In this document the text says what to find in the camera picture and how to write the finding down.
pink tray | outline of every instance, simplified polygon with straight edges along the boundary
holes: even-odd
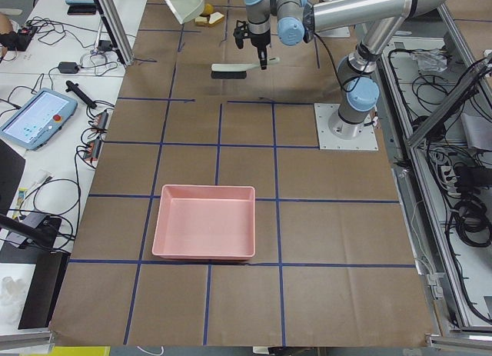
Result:
[[[165,185],[152,254],[247,260],[254,256],[254,188]]]

white desk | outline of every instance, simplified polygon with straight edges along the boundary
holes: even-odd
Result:
[[[113,0],[115,2],[121,22],[128,35],[130,45],[133,47],[135,36],[138,33],[141,17],[147,0]],[[29,19],[34,17],[50,18],[53,21],[64,22],[86,29],[97,31],[99,27],[99,14],[96,15],[68,15],[68,5],[65,0],[38,0],[37,5],[29,16]],[[96,39],[96,32],[85,31],[78,28],[66,26],[70,32],[74,33],[84,45],[93,45]],[[0,73],[24,73],[24,74],[40,74],[48,73],[52,68],[58,67],[59,62],[77,62],[80,58],[90,52],[91,48],[83,48],[77,40],[69,33],[60,42],[54,45],[46,45],[38,41],[42,34],[37,34],[31,41],[26,52],[18,52],[15,60],[11,62],[3,61],[0,64]],[[51,33],[43,40],[46,42],[54,42],[60,38],[59,34]],[[107,34],[102,35],[103,39],[108,39]],[[9,60],[15,57],[14,52],[9,52],[5,59]],[[110,61],[116,61],[116,54],[108,54]],[[96,64],[101,63],[100,59],[95,58]],[[91,62],[85,60],[85,65],[91,65]],[[106,67],[98,68],[97,73],[102,73]],[[52,75],[59,74],[58,70],[53,70]],[[93,70],[82,70],[78,75],[93,76]],[[115,70],[109,71],[105,76],[125,75],[123,65],[118,65]]]
[[[138,26],[147,0],[114,0],[118,13],[120,15],[125,31],[129,35],[136,36]],[[67,15],[68,6],[65,0],[38,0],[38,4],[31,13],[29,18],[40,16],[41,18],[50,18],[54,21],[66,22],[77,26],[97,30],[99,17],[95,16],[73,16]],[[85,45],[92,44],[95,40],[96,33],[84,31],[76,28],[67,27],[74,32]],[[130,44],[133,46],[134,37],[129,37]],[[70,35],[67,35],[60,42],[53,46],[38,42],[37,37],[31,42],[28,51],[19,52],[18,57],[12,62],[3,62],[0,64],[0,98],[7,98],[11,90],[17,85],[33,87],[38,75],[47,74],[51,68],[57,67],[59,62],[70,61],[79,62],[80,57],[89,53],[90,48],[83,48]],[[115,58],[115,53],[109,54],[109,58]],[[77,75],[61,75],[58,70],[52,71],[53,89],[65,93],[67,80],[78,83],[79,87],[93,100],[104,100],[114,104],[118,98],[119,89],[123,81],[125,69],[123,65],[108,72],[104,76],[96,76],[101,71],[94,73],[93,70],[80,71]],[[45,76],[43,87],[49,88],[51,83]],[[38,171],[45,170],[52,174],[54,179],[67,178],[75,180],[74,156],[75,148],[80,145],[80,135],[88,128],[88,117],[85,114],[86,105],[78,99],[73,92],[67,94],[73,97],[79,103],[74,115],[67,121],[63,128],[55,134],[46,145],[36,151],[26,151],[9,143],[25,160],[25,171],[22,176],[20,187],[28,188],[35,181]],[[16,90],[11,101],[18,105],[23,105],[32,97],[30,91],[25,88]],[[0,112],[11,108],[10,105],[0,102]],[[103,111],[105,107],[95,110]],[[4,124],[15,112],[3,115],[0,118],[0,125]],[[83,162],[78,163],[79,183],[81,187],[81,213],[84,211],[85,202],[89,189],[91,187],[94,170],[89,168]],[[55,182],[47,185],[40,191],[37,198],[37,206],[43,211],[56,214],[70,208],[77,200],[77,189],[75,185],[69,182]],[[23,208],[31,209],[31,201],[26,203]],[[77,208],[72,209],[64,215],[74,226],[77,222]],[[68,224],[62,223],[61,233],[69,233]],[[0,230],[0,238],[5,238],[7,232]],[[65,243],[64,238],[57,238],[55,247]],[[65,250],[71,251],[71,244],[64,247]],[[32,279],[34,265],[0,265],[0,280],[3,277],[12,276],[15,280],[22,278],[27,283]],[[12,334],[17,330],[17,324],[9,324],[7,319],[0,317],[0,334]]]
[[[3,74],[0,80],[0,97],[6,98],[15,85],[33,86],[36,78],[37,75]],[[54,89],[58,92],[65,93],[65,82],[67,80],[79,83],[79,87],[92,99],[105,100],[114,104],[118,97],[118,91],[123,79],[119,77],[74,78],[73,75],[56,75],[53,77]],[[57,132],[46,145],[35,151],[26,151],[20,146],[7,142],[26,160],[25,172],[20,183],[20,187],[22,188],[28,188],[34,183],[35,176],[40,169],[48,171],[53,175],[54,179],[68,178],[75,180],[75,147],[81,144],[80,135],[86,128],[89,128],[87,124],[89,119],[85,114],[85,104],[78,99],[73,92],[66,95],[77,100],[79,106],[74,115],[67,120],[67,123],[63,128]],[[23,104],[27,102],[30,97],[32,97],[32,95],[28,89],[20,88],[14,93],[14,96],[12,96],[12,102]],[[8,104],[0,103],[0,112],[8,108]],[[105,107],[99,107],[95,112],[102,111],[104,108]],[[0,118],[0,125],[4,124],[8,119],[9,116],[2,116]],[[82,190],[81,209],[83,211],[94,170],[81,161],[78,163],[78,170]],[[37,204],[38,208],[41,210],[57,214],[72,206],[76,200],[77,189],[75,185],[70,184],[69,182],[56,182],[43,188],[39,193]],[[23,206],[23,208],[31,209],[32,205],[31,203],[28,203]],[[65,217],[75,225],[77,221],[77,208],[74,208],[67,213]],[[66,223],[62,224],[60,230],[63,233],[70,232]],[[3,230],[2,233],[3,235],[0,235],[0,238],[5,237],[5,230]],[[55,242],[55,247],[64,241],[64,238],[58,238]],[[71,245],[66,246],[65,249],[70,251]]]

white brush handle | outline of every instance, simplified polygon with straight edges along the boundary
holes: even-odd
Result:
[[[19,8],[0,8],[0,12],[4,15],[20,15],[22,10]]]
[[[278,64],[280,58],[269,58],[268,65]],[[260,68],[260,63],[251,64],[212,64],[213,72],[246,72],[250,69]]]

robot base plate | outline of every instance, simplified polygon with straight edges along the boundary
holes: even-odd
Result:
[[[314,104],[317,140],[320,150],[378,151],[376,135],[372,126],[363,127],[358,137],[347,141],[334,135],[328,128],[328,119],[338,110],[339,104]],[[365,122],[370,122],[368,115]]]

plastic bag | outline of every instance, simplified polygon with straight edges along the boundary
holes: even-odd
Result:
[[[439,49],[413,52],[412,59],[417,60],[421,72],[441,73],[447,69],[447,57]]]
[[[27,288],[27,284],[22,279],[17,281],[14,281],[12,277],[2,279],[0,315],[7,324],[15,324],[21,318]]]

